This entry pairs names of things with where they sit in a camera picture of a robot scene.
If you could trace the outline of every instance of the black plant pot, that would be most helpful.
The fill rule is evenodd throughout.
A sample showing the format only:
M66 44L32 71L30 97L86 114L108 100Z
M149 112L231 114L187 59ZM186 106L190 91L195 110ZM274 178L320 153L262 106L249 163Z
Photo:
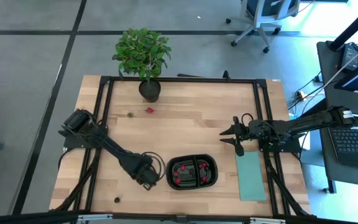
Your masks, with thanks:
M160 96L161 85L157 80L144 80L139 85L139 92L147 100L147 102L154 103Z

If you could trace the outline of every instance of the gray floor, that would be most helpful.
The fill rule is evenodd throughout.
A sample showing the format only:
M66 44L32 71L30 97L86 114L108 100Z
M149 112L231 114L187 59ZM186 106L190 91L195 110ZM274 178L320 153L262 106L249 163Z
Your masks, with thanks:
M0 29L71 30L80 2L0 0ZM299 36L269 36L268 54L262 53L265 46L259 36L247 36L233 48L229 43L235 37L231 35L170 35L172 60L162 76L184 73L221 77L228 70L233 78L281 79L289 100L295 90L319 72L316 43L331 40L343 30L343 23L336 27L322 24L326 14L319 10L336 7L348 11L350 6L313 4L305 10L306 15L283 21L284 31L297 31ZM238 10L237 0L88 0L80 30L143 26L156 30L239 30L243 29L241 24L224 23ZM76 36L24 212L48 209L62 153L63 138L57 131L74 109L83 75L117 75L117 63L111 61L111 56L118 38ZM358 42L358 33L352 39ZM0 151L0 215L7 214L11 206L67 41L67 35L0 35L0 141L6 144ZM309 93L317 86L310 84L304 91ZM313 214L358 221L358 185L338 183L338 194L326 195L320 191L326 187L324 168L307 165L303 170Z

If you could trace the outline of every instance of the wooden tabletop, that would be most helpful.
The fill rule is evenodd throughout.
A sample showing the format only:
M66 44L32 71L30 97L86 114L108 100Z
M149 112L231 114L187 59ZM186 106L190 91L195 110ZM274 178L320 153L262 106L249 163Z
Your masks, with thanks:
M99 81L100 76L84 76L77 108L93 111ZM267 84L273 118L288 120L281 81L267 80ZM241 202L234 147L219 141L219 133L230 127L233 116L250 113L257 117L251 84L161 82L162 91L156 103L147 103L140 96L138 86L139 82L114 82L107 123L109 136L132 152L156 152L166 163L173 157L209 154L217 163L218 181L211 187L178 191L169 187L163 178L146 191L123 171L114 156L102 150L93 212L272 215L262 154L260 168L267 200ZM266 118L262 89L259 94ZM148 107L155 111L147 114ZM128 112L134 117L128 118ZM248 122L248 117L244 117L244 122ZM258 151L257 141L244 141L242 145L246 151ZM50 208L59 206L73 190L80 175L83 154L84 149L75 149L63 158ZM281 159L286 186L303 209L310 212L299 161L287 153L282 153ZM80 208L84 208L87 188L83 191ZM277 186L275 188L278 208L283 212L280 191ZM121 199L119 203L114 203L116 197Z

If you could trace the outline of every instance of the chair wheel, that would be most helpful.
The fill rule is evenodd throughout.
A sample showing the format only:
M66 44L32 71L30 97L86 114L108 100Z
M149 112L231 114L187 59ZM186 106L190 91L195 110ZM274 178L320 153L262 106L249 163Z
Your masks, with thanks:
M272 35L277 35L281 31L281 28L274 29L274 32Z

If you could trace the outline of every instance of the green cloth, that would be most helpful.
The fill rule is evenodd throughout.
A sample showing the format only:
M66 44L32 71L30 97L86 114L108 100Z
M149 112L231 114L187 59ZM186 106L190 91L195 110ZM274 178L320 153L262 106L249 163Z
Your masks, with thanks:
M245 152L236 155L237 172L239 174L240 199L266 200L264 182L260 171L259 151Z

